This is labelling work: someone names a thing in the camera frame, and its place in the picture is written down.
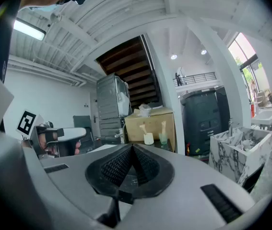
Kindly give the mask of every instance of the faucet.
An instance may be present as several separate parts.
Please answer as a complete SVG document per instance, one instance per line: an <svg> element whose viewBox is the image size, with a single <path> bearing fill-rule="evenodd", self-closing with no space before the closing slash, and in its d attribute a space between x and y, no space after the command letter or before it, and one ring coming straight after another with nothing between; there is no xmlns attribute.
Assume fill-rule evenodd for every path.
<svg viewBox="0 0 272 230"><path fill-rule="evenodd" d="M230 135L230 137L233 136L233 121L231 121L231 119L233 118L230 118L230 120L228 121L228 134Z"/></svg>
<svg viewBox="0 0 272 230"><path fill-rule="evenodd" d="M124 144L125 143L125 141L124 141L124 133L123 133L123 129L122 128L120 128L119 129L119 134L115 134L115 138L119 138L120 137L120 139L121 139L121 144Z"/></svg>

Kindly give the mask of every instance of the fluorescent light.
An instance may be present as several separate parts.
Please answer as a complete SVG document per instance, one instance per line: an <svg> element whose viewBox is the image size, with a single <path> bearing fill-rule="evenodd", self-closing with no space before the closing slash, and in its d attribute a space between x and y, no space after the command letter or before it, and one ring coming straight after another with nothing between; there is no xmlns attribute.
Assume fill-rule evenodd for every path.
<svg viewBox="0 0 272 230"><path fill-rule="evenodd" d="M34 25L31 25L23 20L16 19L14 22L14 30L17 30L21 33L25 33L31 37L34 37L37 40L42 41L46 32L37 28Z"/></svg>

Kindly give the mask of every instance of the white pillar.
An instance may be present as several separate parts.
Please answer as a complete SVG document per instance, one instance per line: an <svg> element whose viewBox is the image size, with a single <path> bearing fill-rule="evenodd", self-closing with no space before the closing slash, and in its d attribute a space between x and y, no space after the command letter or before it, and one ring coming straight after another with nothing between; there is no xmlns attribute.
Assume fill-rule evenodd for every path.
<svg viewBox="0 0 272 230"><path fill-rule="evenodd" d="M251 114L239 67L217 33L200 18L187 18L187 26L199 38L214 61L225 87L230 115L240 126L251 126Z"/></svg>
<svg viewBox="0 0 272 230"><path fill-rule="evenodd" d="M182 112L177 97L176 89L173 83L170 68L166 64L167 60L165 59L165 55L162 53L158 43L154 42L154 37L148 34L146 41L149 46L150 54L154 62L154 68L158 79L164 106L173 111L176 134L175 151L178 154L185 155L185 140Z"/></svg>

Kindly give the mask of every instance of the metal railing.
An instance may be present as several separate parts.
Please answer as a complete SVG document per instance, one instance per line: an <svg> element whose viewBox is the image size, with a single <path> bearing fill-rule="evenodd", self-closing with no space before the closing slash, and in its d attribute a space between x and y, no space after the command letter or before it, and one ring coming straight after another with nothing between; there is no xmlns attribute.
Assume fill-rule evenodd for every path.
<svg viewBox="0 0 272 230"><path fill-rule="evenodd" d="M204 74L186 76L186 77L182 77L179 79L180 79L180 83L177 82L177 79L173 79L173 83L174 83L175 87L188 85L188 84L192 84L192 83L216 80L217 78L216 78L216 75L214 72L209 72L209 73L204 73Z"/></svg>

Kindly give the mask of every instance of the staircase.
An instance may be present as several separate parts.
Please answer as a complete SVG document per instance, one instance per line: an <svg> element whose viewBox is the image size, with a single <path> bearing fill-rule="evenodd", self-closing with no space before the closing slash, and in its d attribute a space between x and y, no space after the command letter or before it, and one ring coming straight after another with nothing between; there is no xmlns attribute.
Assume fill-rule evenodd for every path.
<svg viewBox="0 0 272 230"><path fill-rule="evenodd" d="M101 55L97 62L109 75L116 73L128 83L131 108L142 103L161 102L155 72L151 69L140 37L133 38Z"/></svg>

